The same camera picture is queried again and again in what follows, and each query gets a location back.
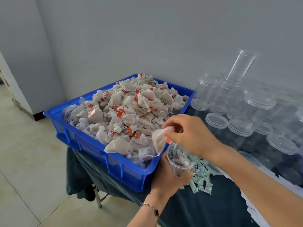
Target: blue plastic bin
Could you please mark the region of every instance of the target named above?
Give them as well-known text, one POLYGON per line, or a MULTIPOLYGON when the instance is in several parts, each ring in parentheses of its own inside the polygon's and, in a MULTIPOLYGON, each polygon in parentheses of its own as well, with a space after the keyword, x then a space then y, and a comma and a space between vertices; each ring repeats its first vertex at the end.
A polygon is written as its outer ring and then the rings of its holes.
MULTIPOLYGON (((124 79, 127 80, 133 76, 136 77, 138 74, 134 74, 124 79)), ((156 80, 160 84, 164 83, 162 80, 156 80)), ((114 84, 115 83, 106 85, 97 90, 110 89, 114 84)), ((190 97, 180 112, 183 114, 194 95, 194 91, 175 84, 167 84, 169 88, 175 88, 180 95, 188 95, 190 97)), ((82 96, 85 98, 85 100, 92 100, 92 95, 95 94, 97 90, 91 91, 82 96)), ((132 188, 134 191, 142 192, 147 190, 151 185, 152 173, 155 170, 161 156, 154 157, 147 168, 143 169, 119 153, 108 154, 104 152, 105 145, 78 130, 76 127, 70 125, 61 118, 61 111, 69 105, 79 105, 79 98, 80 97, 72 99, 44 111, 44 115, 50 118, 54 124, 54 127, 57 131, 57 138, 64 142, 66 145, 70 146, 75 151, 85 151, 101 164, 106 165, 108 168, 108 173, 110 175, 114 176, 116 179, 132 188)), ((167 148, 167 146, 168 144, 165 145, 162 153, 167 148)))

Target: silver chain bracelet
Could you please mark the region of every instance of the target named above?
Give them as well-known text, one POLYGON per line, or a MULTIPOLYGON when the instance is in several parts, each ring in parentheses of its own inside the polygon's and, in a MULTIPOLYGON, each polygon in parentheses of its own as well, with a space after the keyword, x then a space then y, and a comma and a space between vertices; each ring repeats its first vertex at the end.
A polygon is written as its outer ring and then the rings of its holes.
POLYGON ((154 210, 154 215, 158 218, 158 221, 157 221, 157 223, 156 223, 156 227, 157 227, 157 225, 158 225, 158 223, 159 223, 159 211, 156 210, 156 209, 154 209, 154 207, 152 207, 152 206, 151 206, 150 204, 148 204, 148 203, 142 203, 142 205, 140 206, 140 208, 141 208, 142 206, 151 207, 151 208, 154 210))

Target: person's right hand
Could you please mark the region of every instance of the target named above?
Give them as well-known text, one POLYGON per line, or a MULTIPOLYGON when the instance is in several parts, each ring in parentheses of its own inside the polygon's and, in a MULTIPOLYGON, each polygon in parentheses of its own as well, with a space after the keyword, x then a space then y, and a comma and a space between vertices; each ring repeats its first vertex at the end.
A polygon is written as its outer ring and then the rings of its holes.
POLYGON ((218 141, 207 129, 199 117, 179 114, 170 117, 162 128, 174 126, 175 131, 183 128, 182 133, 165 130, 165 135, 172 141, 181 145, 188 152, 205 158, 215 163, 220 153, 226 150, 227 146, 218 141))

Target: beige floor tile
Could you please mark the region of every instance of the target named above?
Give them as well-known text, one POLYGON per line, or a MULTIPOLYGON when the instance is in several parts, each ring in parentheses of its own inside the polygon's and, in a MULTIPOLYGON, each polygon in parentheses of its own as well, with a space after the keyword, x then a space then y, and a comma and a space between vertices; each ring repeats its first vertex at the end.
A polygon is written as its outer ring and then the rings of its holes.
POLYGON ((0 226, 36 227, 38 220, 0 173, 0 226))
POLYGON ((98 209, 95 201, 77 199, 70 196, 47 219, 42 222, 43 227, 100 227, 100 226, 126 226, 137 213, 139 207, 121 198, 108 196, 98 209))
POLYGON ((0 86, 0 170, 42 222, 68 198, 66 145, 49 119, 33 121, 0 86))

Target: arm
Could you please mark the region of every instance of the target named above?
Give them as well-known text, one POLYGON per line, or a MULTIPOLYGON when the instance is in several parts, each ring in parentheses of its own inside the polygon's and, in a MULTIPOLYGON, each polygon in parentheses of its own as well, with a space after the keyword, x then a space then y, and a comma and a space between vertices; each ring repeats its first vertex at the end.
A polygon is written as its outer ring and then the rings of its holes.
POLYGON ((166 136, 187 151, 209 160, 225 171, 271 226, 302 226, 303 199, 263 173, 233 148, 219 142, 198 117, 172 116, 163 128, 166 136))
MULTIPOLYGON (((188 183, 193 175, 193 172, 188 172, 183 177, 177 177, 169 168, 166 154, 163 154, 151 183, 151 192, 145 198, 144 203, 148 203, 158 210, 160 216, 170 197, 181 186, 188 183)), ((151 207, 142 206, 127 227, 155 227, 157 221, 154 210, 151 207)))

